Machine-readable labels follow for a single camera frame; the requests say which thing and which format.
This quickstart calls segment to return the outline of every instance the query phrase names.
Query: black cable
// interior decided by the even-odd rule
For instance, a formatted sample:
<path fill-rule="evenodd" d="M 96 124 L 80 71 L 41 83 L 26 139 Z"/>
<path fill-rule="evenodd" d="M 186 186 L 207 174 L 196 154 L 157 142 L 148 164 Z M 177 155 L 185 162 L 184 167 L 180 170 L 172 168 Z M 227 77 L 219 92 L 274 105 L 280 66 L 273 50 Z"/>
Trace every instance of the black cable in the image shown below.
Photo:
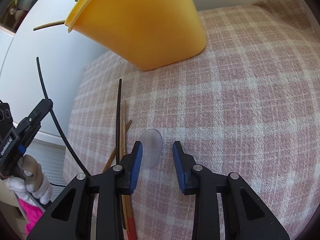
<path fill-rule="evenodd" d="M 45 99 L 49 99 L 48 98 L 48 94 L 47 94 L 47 91 L 45 89 L 45 86 L 44 86 L 44 82 L 43 82 L 43 78 L 42 78 L 42 73 L 41 73 L 41 69 L 40 69 L 40 62 L 39 62 L 39 57 L 36 58 L 37 59 L 37 66 L 38 66 L 38 73 L 39 73 L 39 78 L 40 78 L 40 83 L 41 83 L 41 87 L 42 87 L 42 91 L 43 91 L 43 94 L 44 94 L 44 98 Z M 78 163 L 78 165 L 80 166 L 80 168 L 83 170 L 83 172 L 85 174 L 87 174 L 88 176 L 91 176 L 91 174 L 89 173 L 89 171 L 85 168 L 85 166 L 82 164 L 81 160 L 78 158 L 78 156 L 76 155 L 75 151 L 73 150 L 73 148 L 71 147 L 70 143 L 68 142 L 66 136 L 64 135 L 60 125 L 59 125 L 59 122 L 56 118 L 56 115 L 54 114 L 53 112 L 53 109 L 50 109 L 50 114 L 52 116 L 52 119 L 53 119 L 53 122 L 54 124 L 56 125 L 57 129 L 58 129 L 58 132 L 63 140 L 63 142 L 65 143 L 66 147 L 68 148 L 69 152 L 71 153 L 72 157 L 75 159 L 76 163 Z"/>
<path fill-rule="evenodd" d="M 51 184 L 52 186 L 57 186 L 57 187 L 66 187 L 66 186 L 54 184 L 54 183 L 51 183 L 51 182 L 50 182 L 50 184 Z"/>
<path fill-rule="evenodd" d="M 122 79 L 119 79 L 117 113 L 116 113 L 116 164 L 120 162 L 120 102 L 121 102 L 121 84 Z"/>

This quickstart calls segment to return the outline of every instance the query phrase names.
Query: pink sleeve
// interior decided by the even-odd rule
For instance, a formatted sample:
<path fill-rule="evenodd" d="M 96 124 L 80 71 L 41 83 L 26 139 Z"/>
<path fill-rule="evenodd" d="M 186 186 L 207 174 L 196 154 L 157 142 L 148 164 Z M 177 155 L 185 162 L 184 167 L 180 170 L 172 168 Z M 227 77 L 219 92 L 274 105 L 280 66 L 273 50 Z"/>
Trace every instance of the pink sleeve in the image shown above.
<path fill-rule="evenodd" d="M 39 218 L 42 216 L 43 212 L 40 208 L 32 206 L 21 199 L 19 199 L 19 204 L 25 211 L 29 220 L 29 223 L 26 225 L 26 234 L 28 235 L 34 225 L 38 222 Z"/>

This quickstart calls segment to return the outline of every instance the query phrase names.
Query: white table surface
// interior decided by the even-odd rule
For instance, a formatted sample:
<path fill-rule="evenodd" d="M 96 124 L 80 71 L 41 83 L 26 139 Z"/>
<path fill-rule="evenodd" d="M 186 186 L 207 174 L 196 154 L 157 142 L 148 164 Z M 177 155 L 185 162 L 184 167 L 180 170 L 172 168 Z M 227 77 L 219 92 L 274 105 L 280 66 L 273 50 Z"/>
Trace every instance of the white table surface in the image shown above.
<path fill-rule="evenodd" d="M 33 28 L 66 19 L 75 0 L 38 0 L 13 38 L 0 73 L 0 99 L 8 102 L 19 122 L 44 98 L 36 57 L 57 119 L 67 135 L 70 113 L 82 68 L 107 49 L 64 25 L 38 31 Z M 36 138 L 63 145 L 50 114 L 41 122 Z"/>

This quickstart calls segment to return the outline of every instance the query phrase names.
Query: triangular cutout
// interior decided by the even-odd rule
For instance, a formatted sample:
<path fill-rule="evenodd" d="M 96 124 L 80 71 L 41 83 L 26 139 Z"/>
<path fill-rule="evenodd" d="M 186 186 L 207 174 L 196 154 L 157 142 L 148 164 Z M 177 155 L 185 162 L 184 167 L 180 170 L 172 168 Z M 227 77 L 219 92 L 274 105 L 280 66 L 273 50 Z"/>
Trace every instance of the triangular cutout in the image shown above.
<path fill-rule="evenodd" d="M 264 217 L 264 213 L 257 203 L 250 197 L 244 188 L 240 189 L 245 214 L 248 220 L 255 220 Z"/>
<path fill-rule="evenodd" d="M 60 201 L 57 207 L 51 213 L 52 218 L 68 221 L 71 213 L 73 200 L 76 195 L 76 189 L 71 189 L 68 194 Z"/>

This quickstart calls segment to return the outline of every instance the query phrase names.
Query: white glove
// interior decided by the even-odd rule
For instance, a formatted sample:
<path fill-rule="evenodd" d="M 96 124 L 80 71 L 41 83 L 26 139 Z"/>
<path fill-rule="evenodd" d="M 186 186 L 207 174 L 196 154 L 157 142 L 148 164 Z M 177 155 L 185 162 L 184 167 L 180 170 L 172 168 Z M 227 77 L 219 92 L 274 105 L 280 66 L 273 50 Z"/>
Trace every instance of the white glove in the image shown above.
<path fill-rule="evenodd" d="M 41 165 L 30 155 L 24 155 L 18 161 L 18 166 L 26 178 L 8 178 L 6 181 L 8 189 L 13 190 L 18 198 L 32 206 L 36 206 L 36 204 L 30 199 L 27 191 L 34 198 L 39 198 L 42 204 L 47 204 L 51 199 L 52 186 L 48 178 L 42 174 Z"/>

